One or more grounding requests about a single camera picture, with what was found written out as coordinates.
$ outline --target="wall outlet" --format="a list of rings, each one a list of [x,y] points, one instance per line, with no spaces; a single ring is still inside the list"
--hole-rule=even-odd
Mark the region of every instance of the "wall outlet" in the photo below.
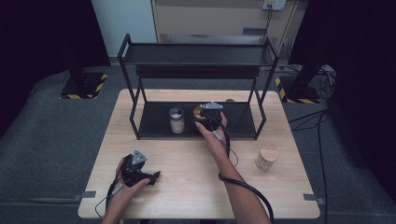
[[[272,6],[272,10],[281,11],[286,5],[287,0],[265,0],[262,4],[262,10],[269,10],[268,6]]]

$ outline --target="glass jar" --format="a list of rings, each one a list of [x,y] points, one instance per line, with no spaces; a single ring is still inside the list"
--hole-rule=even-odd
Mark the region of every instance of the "glass jar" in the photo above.
[[[180,107],[172,107],[169,110],[169,120],[173,133],[183,133],[184,131],[184,114]]]

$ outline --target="black metal shelf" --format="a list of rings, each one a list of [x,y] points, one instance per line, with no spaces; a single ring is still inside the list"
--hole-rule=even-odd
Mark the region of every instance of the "black metal shelf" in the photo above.
[[[264,43],[255,45],[147,44],[132,43],[131,37],[126,35],[121,44],[118,59],[134,102],[130,121],[137,139],[200,136],[192,125],[192,110],[199,104],[207,103],[151,102],[143,88],[142,79],[144,78],[251,79],[250,95],[245,102],[218,103],[224,106],[223,111],[230,121],[227,129],[231,138],[257,139],[259,137],[266,120],[262,101],[278,61],[277,52],[268,37],[265,38]],[[126,70],[128,65],[134,66],[138,77],[136,91],[132,88]],[[259,95],[256,82],[263,66],[271,66],[271,69],[264,83],[262,94]],[[140,126],[137,128],[134,123],[134,112],[140,93],[145,105]],[[257,129],[250,110],[253,93],[255,93],[262,114],[262,123]],[[168,111],[173,106],[180,106],[185,110],[185,131],[180,134],[172,133],[170,128]]]

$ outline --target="jar lid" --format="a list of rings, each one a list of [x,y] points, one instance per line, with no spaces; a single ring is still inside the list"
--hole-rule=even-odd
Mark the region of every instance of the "jar lid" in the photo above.
[[[169,118],[173,120],[178,120],[183,118],[183,109],[180,107],[172,107],[169,110]]]

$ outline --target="wooden table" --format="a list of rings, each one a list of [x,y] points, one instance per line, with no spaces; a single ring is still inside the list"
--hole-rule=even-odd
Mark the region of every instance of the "wooden table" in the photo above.
[[[146,90],[146,94],[151,101],[193,99],[219,103],[229,98],[246,101],[249,91]],[[138,102],[134,117],[137,126],[144,101]],[[79,216],[98,218],[94,207],[106,197],[121,158],[136,148],[148,157],[142,171],[148,174],[161,171],[161,176],[155,186],[139,191],[123,214],[125,218],[233,218],[227,192],[218,179],[219,171],[205,140],[137,140],[129,122],[132,105],[128,90],[122,90],[86,188],[96,191],[96,195],[82,199]],[[239,158],[236,169],[268,199],[275,218],[316,218],[317,202],[304,199],[304,194],[313,191],[277,93],[269,91],[263,106],[267,121],[259,139],[231,141]],[[258,125],[261,116],[257,101],[252,100],[251,110]],[[254,162],[262,146],[279,151],[278,161],[268,172],[259,170]],[[105,213],[105,203],[98,206],[98,211],[101,215]]]

